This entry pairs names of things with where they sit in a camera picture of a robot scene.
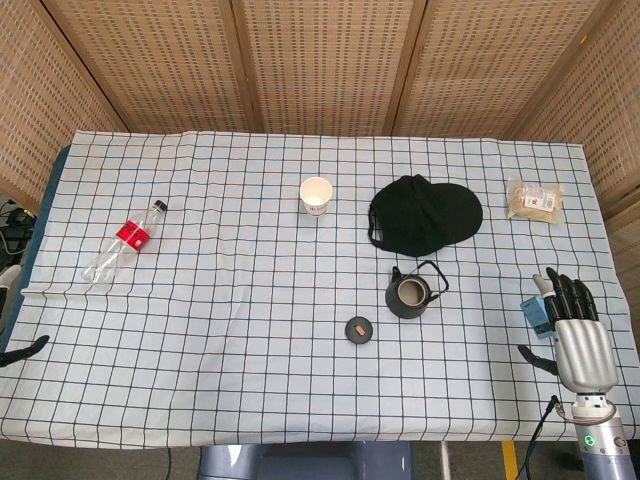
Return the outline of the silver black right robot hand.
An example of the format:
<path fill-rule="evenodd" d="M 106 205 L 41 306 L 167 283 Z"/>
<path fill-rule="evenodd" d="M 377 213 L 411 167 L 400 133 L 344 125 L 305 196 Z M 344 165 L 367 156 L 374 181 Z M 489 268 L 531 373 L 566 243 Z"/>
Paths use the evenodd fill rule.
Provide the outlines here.
<path fill-rule="evenodd" d="M 571 392 L 605 394 L 618 384 L 613 348 L 607 328 L 600 321 L 594 297 L 587 285 L 548 267 L 535 274 L 553 340 L 553 360 L 536 355 L 526 345 L 518 351 L 535 368 L 558 377 Z"/>

